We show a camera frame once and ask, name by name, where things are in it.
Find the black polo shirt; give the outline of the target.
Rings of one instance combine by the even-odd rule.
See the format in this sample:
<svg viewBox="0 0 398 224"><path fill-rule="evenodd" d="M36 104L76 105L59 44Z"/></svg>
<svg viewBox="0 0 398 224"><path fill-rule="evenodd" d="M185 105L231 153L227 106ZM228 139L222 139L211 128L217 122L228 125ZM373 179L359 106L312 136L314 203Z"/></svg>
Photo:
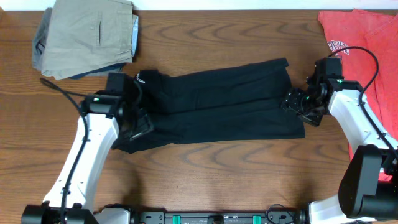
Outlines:
<svg viewBox="0 0 398 224"><path fill-rule="evenodd" d="M280 107L292 87L288 65L279 58L179 77L141 70L139 106L153 130L120 134L114 148L132 154L170 143L304 138L303 121Z"/></svg>

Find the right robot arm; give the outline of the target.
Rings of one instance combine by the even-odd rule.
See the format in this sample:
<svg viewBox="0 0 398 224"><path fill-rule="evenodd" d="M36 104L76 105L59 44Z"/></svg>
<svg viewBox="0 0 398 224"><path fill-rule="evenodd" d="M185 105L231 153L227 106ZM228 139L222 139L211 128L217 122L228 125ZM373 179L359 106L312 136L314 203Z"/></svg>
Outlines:
<svg viewBox="0 0 398 224"><path fill-rule="evenodd" d="M281 107L312 126L332 115L354 154L338 193L310 203L307 223L397 219L397 140L369 107L359 82L329 79L307 90L291 89Z"/></svg>

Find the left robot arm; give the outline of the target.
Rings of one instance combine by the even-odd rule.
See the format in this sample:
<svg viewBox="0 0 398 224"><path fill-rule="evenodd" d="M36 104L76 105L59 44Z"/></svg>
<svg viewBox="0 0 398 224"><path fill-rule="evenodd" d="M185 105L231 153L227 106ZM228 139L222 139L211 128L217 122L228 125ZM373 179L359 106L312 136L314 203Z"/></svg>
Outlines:
<svg viewBox="0 0 398 224"><path fill-rule="evenodd" d="M88 95L78 106L80 117L63 169L41 205L27 205L22 223L137 223L139 215L127 205L94 210L98 181L105 160L122 128L130 137L148 132L151 124L139 109L141 95Z"/></svg>

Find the folded dark blue garment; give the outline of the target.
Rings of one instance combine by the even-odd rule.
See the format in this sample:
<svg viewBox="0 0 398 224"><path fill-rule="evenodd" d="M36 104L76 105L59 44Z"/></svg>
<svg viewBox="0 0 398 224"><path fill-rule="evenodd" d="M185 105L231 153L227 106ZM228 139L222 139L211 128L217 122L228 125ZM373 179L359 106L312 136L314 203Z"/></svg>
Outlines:
<svg viewBox="0 0 398 224"><path fill-rule="evenodd" d="M89 72L81 73L78 75L74 75L72 77L69 77L69 79L72 80L77 80L83 77L101 77L101 76L107 76L108 73L119 73L122 69L123 66L125 66L125 63L117 63L114 65L110 65L107 67L99 68L97 70L92 70Z"/></svg>

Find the red printed t-shirt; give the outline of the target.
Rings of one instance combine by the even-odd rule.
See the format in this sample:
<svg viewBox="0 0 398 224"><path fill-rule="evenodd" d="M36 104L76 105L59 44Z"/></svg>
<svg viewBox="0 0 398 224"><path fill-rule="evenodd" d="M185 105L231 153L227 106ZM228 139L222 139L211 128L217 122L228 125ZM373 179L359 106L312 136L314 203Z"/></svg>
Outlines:
<svg viewBox="0 0 398 224"><path fill-rule="evenodd" d="M397 16L354 9L351 12L321 11L318 21L323 27L327 44L341 58L343 76L362 86L374 77L374 59L379 62L375 80L365 91L368 103L387 132L397 139Z"/></svg>

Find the folded light blue garment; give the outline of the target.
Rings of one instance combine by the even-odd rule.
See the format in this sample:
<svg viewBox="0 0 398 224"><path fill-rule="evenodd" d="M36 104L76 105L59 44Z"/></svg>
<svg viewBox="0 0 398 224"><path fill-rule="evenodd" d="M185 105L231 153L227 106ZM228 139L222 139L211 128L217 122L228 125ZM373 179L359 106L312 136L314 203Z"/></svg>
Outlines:
<svg viewBox="0 0 398 224"><path fill-rule="evenodd" d="M137 15L132 15L133 19L133 26L132 26L132 34L131 34L131 54L135 56L136 49L137 49L137 39L139 33L139 17Z"/></svg>

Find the folded khaki trousers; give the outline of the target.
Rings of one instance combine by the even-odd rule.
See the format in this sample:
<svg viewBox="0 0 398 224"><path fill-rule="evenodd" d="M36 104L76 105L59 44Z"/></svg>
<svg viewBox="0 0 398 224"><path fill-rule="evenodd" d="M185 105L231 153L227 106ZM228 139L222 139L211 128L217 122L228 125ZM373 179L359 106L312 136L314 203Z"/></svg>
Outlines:
<svg viewBox="0 0 398 224"><path fill-rule="evenodd" d="M132 1L57 0L52 9L41 73L57 80L133 58Z"/></svg>

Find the folded grey garment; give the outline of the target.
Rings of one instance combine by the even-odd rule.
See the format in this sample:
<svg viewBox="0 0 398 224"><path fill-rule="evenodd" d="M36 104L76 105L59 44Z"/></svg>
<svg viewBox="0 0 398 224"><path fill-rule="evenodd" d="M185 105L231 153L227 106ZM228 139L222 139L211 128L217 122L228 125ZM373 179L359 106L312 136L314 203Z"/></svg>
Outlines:
<svg viewBox="0 0 398 224"><path fill-rule="evenodd" d="M42 69L42 61L47 43L51 15L52 8L49 7L44 11L34 38L32 39L32 66L38 71L41 71Z"/></svg>

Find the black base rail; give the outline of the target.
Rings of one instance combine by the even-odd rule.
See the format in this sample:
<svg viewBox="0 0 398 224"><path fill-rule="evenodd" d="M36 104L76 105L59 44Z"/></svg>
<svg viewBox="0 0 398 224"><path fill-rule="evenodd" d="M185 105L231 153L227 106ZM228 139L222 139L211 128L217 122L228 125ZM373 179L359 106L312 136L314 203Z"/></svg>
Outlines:
<svg viewBox="0 0 398 224"><path fill-rule="evenodd" d="M272 209L264 213L170 213L142 212L136 223L142 224L305 224L303 210Z"/></svg>

